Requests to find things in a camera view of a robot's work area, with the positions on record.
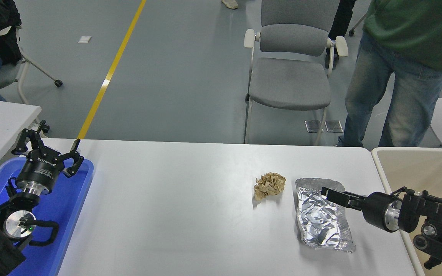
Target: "crumpled brown paper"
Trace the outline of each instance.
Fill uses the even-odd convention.
[[[286,178],[278,173],[268,172],[257,179],[257,185],[253,186],[255,190],[255,199],[262,200],[266,196],[275,196],[284,190]]]

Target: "chair backrest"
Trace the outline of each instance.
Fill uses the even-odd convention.
[[[262,0],[260,51],[319,56],[339,0]]]
[[[21,61],[16,63],[16,66],[12,63],[5,64],[0,70],[0,89],[7,87],[8,85],[16,81],[18,71],[20,69]]]

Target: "crumpled aluminum foil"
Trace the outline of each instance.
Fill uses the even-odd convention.
[[[327,201],[322,187],[344,192],[344,186],[323,178],[296,180],[298,191],[298,226],[301,240],[311,248],[333,248],[352,253],[356,245],[345,218],[345,207]]]

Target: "shoe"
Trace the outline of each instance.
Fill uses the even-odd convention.
[[[238,3],[236,0],[221,0],[221,2],[228,8],[235,10],[238,8]]]
[[[335,69],[335,67],[337,66],[337,62],[339,61],[339,55],[338,54],[333,54],[333,66],[332,69]],[[330,54],[326,54],[325,56],[325,68],[328,69],[328,66],[330,65]]]

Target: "white armrest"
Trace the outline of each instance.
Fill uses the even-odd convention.
[[[0,30],[0,36],[2,35],[6,35],[9,30],[11,29],[12,26],[7,26],[6,28],[4,28],[3,30]]]
[[[255,45],[255,31],[253,29],[248,29],[245,32],[245,41],[243,45],[246,48],[253,48],[253,46]]]
[[[337,49],[337,54],[339,54],[339,56],[349,55],[349,48],[347,48],[347,42],[343,36],[335,38],[335,48]]]

